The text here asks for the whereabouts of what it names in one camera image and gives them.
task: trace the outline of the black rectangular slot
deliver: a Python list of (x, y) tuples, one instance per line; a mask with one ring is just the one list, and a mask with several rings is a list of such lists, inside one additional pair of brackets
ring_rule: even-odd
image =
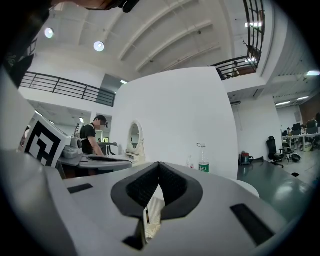
[(230, 207), (257, 246), (270, 239), (274, 233), (243, 203)]
[(80, 191), (84, 191), (84, 190), (88, 190), (93, 188), (93, 186), (91, 184), (82, 184), (79, 186), (72, 186), (72, 187), (68, 187), (68, 190), (70, 192), (70, 194), (74, 194), (74, 193), (78, 193)]

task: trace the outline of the green bottle label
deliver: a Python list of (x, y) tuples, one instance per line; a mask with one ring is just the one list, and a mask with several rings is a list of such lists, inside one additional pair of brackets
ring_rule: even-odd
[(208, 173), (209, 172), (209, 163), (208, 162), (200, 162), (199, 163), (199, 171)]

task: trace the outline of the black metal railing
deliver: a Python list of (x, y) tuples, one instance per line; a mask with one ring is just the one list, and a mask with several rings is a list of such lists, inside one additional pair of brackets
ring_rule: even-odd
[(265, 37), (263, 0), (243, 0), (243, 4), (247, 22), (247, 42), (243, 40), (243, 43), (247, 54), (211, 65), (216, 68), (221, 80), (256, 73), (259, 66)]
[(116, 98), (116, 94), (113, 91), (35, 72), (26, 72), (20, 86), (96, 102), (109, 107), (114, 106)]

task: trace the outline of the water bottle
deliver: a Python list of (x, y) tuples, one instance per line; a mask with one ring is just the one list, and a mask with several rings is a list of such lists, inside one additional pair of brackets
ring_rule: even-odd
[(188, 168), (192, 168), (192, 169), (195, 168), (194, 164), (192, 163), (192, 156), (191, 155), (189, 155), (185, 166), (188, 167)]
[(209, 172), (209, 160), (206, 155), (206, 144), (198, 143), (197, 146), (201, 149), (200, 150), (200, 157), (199, 157), (199, 171), (208, 173)]

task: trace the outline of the office chair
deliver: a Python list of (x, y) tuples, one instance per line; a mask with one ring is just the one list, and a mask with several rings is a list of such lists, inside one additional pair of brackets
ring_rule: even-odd
[(266, 141), (266, 145), (269, 149), (269, 159), (273, 160), (273, 162), (271, 162), (271, 164), (274, 164), (275, 166), (282, 166), (282, 168), (284, 167), (282, 164), (279, 164), (278, 161), (282, 161), (282, 159), (285, 157), (284, 154), (281, 153), (280, 149), (280, 153), (277, 153), (277, 147), (276, 147), (276, 140), (273, 136), (269, 137), (269, 140)]
[(280, 153), (282, 153), (282, 151), (283, 151), (286, 159), (288, 159), (288, 164), (289, 164), (289, 161), (292, 160), (292, 155), (293, 155), (294, 151), (292, 151), (292, 149), (288, 143), (282, 143), (282, 147), (283, 147), (283, 149), (279, 149)]

